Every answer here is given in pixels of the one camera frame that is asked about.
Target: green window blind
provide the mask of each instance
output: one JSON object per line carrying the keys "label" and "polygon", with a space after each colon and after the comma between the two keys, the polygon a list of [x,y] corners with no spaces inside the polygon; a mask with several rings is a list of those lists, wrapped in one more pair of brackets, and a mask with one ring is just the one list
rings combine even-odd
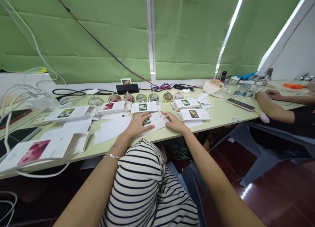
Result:
{"label": "green window blind", "polygon": [[255,72],[300,0],[243,0],[217,77]]}
{"label": "green window blind", "polygon": [[159,80],[215,76],[238,0],[154,0]]}
{"label": "green window blind", "polygon": [[[143,81],[92,39],[57,0],[8,1],[35,34],[46,62],[67,83],[119,82],[120,78]],[[151,79],[146,0],[62,1],[123,64]],[[0,23],[0,69],[21,72],[45,66],[2,6]],[[28,30],[18,23],[33,44]]]}

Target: sitting person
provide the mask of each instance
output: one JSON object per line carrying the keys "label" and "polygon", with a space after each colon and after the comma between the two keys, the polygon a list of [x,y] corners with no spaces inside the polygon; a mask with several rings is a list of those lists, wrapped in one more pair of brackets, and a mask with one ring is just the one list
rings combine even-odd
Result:
{"label": "sitting person", "polygon": [[[287,111],[272,100],[296,102],[308,106]],[[315,138],[315,96],[282,96],[276,90],[259,91],[255,94],[262,111],[270,118],[267,126]]]}
{"label": "sitting person", "polygon": [[[163,114],[171,121],[166,126],[184,136],[224,226],[263,227],[190,129],[174,114]],[[145,139],[129,147],[134,137],[154,128],[143,126],[150,116],[132,118],[54,227],[199,226],[196,205],[164,164],[161,151]]]}

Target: orange object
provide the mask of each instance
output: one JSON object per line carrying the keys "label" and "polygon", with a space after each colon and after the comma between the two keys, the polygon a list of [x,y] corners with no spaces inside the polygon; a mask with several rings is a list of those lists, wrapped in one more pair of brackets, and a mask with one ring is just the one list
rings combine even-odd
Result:
{"label": "orange object", "polygon": [[300,85],[300,84],[284,84],[284,87],[287,88],[292,88],[292,89],[302,89],[305,88],[305,85]]}

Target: wooden floor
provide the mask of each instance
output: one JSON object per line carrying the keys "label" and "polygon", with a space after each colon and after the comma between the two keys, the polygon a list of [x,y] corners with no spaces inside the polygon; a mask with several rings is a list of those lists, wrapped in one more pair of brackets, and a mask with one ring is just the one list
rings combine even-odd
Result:
{"label": "wooden floor", "polygon": [[[302,165],[278,164],[247,187],[239,185],[256,157],[237,142],[222,142],[210,152],[236,192],[270,227],[315,226],[315,161]],[[202,197],[205,213],[211,213]],[[221,226],[218,214],[205,215],[207,226]]]}

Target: gray chair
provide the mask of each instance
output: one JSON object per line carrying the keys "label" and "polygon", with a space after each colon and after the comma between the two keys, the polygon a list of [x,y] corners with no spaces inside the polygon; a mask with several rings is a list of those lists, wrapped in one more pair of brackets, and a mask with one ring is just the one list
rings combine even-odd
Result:
{"label": "gray chair", "polygon": [[198,211],[198,219],[199,224],[201,227],[206,227],[206,221],[204,218],[202,203],[199,195],[199,191],[196,185],[196,181],[199,184],[199,187],[203,191],[203,193],[208,197],[208,202],[210,202],[211,207],[213,208],[213,211],[216,211],[216,207],[214,204],[214,201],[212,199],[212,196],[203,181],[197,166],[194,162],[192,162],[189,166],[187,166],[181,174],[178,174],[174,164],[172,162],[169,162],[166,164],[166,166],[172,171],[172,173],[175,175],[175,177],[178,178],[178,181],[182,184],[186,192],[189,194],[193,202],[197,206]]}
{"label": "gray chair", "polygon": [[[275,136],[284,138],[288,141],[295,142],[306,148],[309,155],[289,155],[288,153],[279,153],[272,149],[267,149],[260,144],[255,143],[252,138],[249,127],[259,129],[261,131],[273,134]],[[229,134],[223,137],[211,150],[215,149],[224,139],[227,137],[233,138],[244,148],[250,151],[253,155],[257,157],[250,170],[247,172],[245,177],[240,182],[240,185],[246,187],[250,183],[254,182],[265,172],[270,170],[279,162],[284,160],[291,160],[295,164],[300,164],[305,160],[315,157],[315,139],[294,135],[290,132],[283,131],[280,129],[272,128],[266,125],[257,124],[253,122],[243,122],[238,124]]]}

